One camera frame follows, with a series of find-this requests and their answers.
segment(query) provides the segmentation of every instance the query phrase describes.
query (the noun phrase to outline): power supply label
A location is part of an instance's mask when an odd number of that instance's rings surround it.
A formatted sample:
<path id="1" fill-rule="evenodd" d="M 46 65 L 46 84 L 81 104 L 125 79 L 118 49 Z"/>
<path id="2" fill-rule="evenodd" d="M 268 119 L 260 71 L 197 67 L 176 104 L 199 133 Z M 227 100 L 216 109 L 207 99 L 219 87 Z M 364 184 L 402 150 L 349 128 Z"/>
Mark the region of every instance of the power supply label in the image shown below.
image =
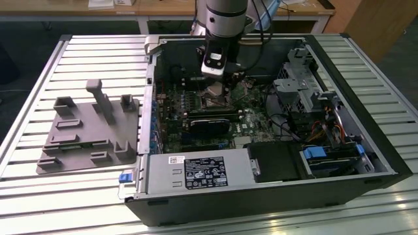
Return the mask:
<path id="1" fill-rule="evenodd" d="M 185 188 L 228 186 L 223 157 L 184 159 Z"/>

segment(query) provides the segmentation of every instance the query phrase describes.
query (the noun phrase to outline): metal slatted table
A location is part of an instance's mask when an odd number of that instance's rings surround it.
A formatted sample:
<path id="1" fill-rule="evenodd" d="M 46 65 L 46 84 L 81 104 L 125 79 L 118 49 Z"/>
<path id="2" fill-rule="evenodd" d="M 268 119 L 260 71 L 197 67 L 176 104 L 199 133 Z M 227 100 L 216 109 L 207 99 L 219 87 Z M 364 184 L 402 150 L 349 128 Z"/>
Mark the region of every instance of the metal slatted table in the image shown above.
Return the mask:
<path id="1" fill-rule="evenodd" d="M 418 173 L 418 114 L 351 39 L 316 39 L 412 172 Z M 0 233 L 46 234 L 408 234 L 418 229 L 418 176 L 368 192 L 345 205 L 171 227 L 146 227 L 122 205 L 117 177 L 133 165 L 37 175 L 36 160 L 54 111 L 69 95 L 93 101 L 84 85 L 102 79 L 110 99 L 144 92 L 142 35 L 72 36 L 58 42 L 0 147 Z M 323 73 L 324 83 L 331 84 Z M 133 186 L 124 188 L 132 193 Z"/>

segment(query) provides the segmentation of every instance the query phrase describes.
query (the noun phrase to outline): blue tab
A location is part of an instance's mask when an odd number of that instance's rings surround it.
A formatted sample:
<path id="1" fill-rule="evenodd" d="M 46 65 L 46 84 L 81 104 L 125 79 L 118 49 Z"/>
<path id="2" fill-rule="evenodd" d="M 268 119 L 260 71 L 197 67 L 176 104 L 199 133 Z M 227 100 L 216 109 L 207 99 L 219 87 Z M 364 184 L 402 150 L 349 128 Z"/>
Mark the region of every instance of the blue tab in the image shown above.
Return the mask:
<path id="1" fill-rule="evenodd" d="M 363 154 L 364 154 L 364 148 L 363 148 L 363 146 L 361 146 L 360 144 L 357 144 L 357 145 L 355 145 L 355 148 L 357 149 L 357 153 L 359 153 L 360 155 L 363 155 Z"/>
<path id="2" fill-rule="evenodd" d="M 323 157 L 327 156 L 324 148 L 321 148 L 321 147 L 308 147 L 303 151 L 303 154 L 304 154 L 304 158 L 305 159 L 309 159 L 309 158 L 323 158 Z"/>
<path id="3" fill-rule="evenodd" d="M 303 150 L 303 155 L 305 159 L 309 159 L 312 157 L 311 153 L 308 152 L 308 150 Z"/>
<path id="4" fill-rule="evenodd" d="M 120 174 L 118 176 L 118 183 L 130 183 L 132 182 L 132 173 Z"/>

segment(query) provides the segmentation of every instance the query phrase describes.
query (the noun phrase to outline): green circuit board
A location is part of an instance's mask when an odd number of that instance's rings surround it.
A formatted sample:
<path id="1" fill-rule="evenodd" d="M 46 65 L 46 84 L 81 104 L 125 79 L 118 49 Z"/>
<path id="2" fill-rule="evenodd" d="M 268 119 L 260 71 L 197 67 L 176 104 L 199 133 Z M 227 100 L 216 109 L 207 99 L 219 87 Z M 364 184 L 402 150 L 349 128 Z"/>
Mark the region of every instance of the green circuit board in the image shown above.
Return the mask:
<path id="1" fill-rule="evenodd" d="M 196 91 L 168 90 L 165 99 L 160 102 L 160 116 L 164 130 L 164 153 L 187 151 L 205 151 L 217 149 L 233 149 L 236 137 L 249 137 L 252 142 L 272 141 L 275 136 L 268 124 L 264 109 L 261 108 L 260 87 L 248 89 L 244 83 L 239 83 L 227 97 L 227 105 L 215 109 L 236 109 L 240 113 L 237 121 L 229 123 L 227 134 L 213 138 L 189 138 L 184 128 L 181 115 L 184 112 L 204 112 L 204 99 Z"/>

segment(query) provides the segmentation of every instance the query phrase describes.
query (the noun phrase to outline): wooden cabinet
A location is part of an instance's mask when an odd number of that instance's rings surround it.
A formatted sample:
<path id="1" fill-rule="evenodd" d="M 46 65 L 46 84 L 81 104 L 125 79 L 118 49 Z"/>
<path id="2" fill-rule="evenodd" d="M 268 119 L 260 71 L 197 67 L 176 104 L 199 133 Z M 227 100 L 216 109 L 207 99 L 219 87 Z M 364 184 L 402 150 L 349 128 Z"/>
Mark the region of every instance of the wooden cabinet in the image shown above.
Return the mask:
<path id="1" fill-rule="evenodd" d="M 418 0 L 328 0 L 335 7 L 324 33 L 348 33 L 376 63 L 418 14 Z"/>

